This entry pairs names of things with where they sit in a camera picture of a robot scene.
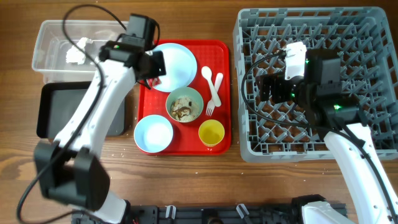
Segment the red snack wrapper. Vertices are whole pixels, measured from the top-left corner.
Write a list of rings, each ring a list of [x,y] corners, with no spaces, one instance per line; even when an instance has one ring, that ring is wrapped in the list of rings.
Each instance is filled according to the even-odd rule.
[[[161,80],[160,80],[160,78],[159,77],[157,77],[157,78],[151,78],[150,80],[149,80],[149,85],[150,85],[150,87],[155,87],[155,86],[157,86],[157,85],[160,85],[162,82],[161,82]]]

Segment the green bowl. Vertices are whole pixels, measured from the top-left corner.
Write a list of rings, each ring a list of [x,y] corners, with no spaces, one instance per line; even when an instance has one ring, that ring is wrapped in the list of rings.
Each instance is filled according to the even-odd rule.
[[[182,87],[168,95],[165,107],[174,121],[191,123],[198,119],[203,111],[203,98],[197,90]]]

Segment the rice and food scraps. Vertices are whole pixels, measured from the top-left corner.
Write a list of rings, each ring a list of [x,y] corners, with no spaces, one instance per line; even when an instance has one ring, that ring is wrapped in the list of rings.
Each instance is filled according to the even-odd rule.
[[[173,119],[181,123],[189,123],[199,116],[199,105],[189,96],[177,98],[170,106]]]

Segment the yellow cup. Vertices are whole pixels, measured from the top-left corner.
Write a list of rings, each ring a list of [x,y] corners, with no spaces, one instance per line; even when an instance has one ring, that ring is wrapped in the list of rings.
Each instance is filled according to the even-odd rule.
[[[200,125],[198,135],[204,145],[213,147],[223,140],[224,126],[215,119],[208,119]]]

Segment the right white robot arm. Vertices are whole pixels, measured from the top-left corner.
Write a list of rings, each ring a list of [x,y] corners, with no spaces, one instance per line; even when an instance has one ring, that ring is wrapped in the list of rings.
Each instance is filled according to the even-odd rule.
[[[332,152],[361,223],[397,223],[397,195],[376,154],[359,103],[341,94],[339,75],[282,73],[256,77],[262,101],[292,100],[305,110],[305,127],[316,129]]]

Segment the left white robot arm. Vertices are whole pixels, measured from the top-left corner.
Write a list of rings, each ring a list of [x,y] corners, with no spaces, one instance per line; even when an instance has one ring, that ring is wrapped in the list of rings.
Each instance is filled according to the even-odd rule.
[[[122,223],[129,202],[110,191],[100,163],[106,133],[119,105],[138,80],[165,75],[161,51],[102,50],[97,70],[71,120],[52,144],[38,143],[37,181],[45,198],[103,223]]]

